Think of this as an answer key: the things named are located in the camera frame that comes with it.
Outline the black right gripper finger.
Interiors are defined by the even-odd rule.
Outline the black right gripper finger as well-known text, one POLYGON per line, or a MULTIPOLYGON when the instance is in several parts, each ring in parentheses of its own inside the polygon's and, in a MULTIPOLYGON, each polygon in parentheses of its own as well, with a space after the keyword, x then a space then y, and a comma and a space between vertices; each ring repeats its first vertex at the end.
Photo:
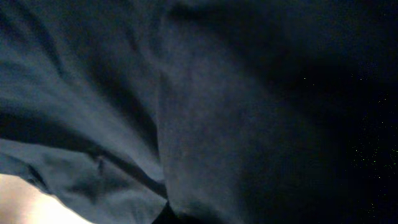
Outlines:
POLYGON ((174 214, 170 204, 167 202, 159 216, 152 222, 152 224, 179 224, 179 219, 174 214))

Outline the navy blue shorts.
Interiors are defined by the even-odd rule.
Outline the navy blue shorts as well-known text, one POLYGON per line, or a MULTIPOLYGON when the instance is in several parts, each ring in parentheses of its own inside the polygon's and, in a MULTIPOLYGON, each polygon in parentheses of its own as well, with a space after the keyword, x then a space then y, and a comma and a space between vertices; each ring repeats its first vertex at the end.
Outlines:
POLYGON ((397 222, 397 2, 1 2, 1 173, 93 223, 397 222))

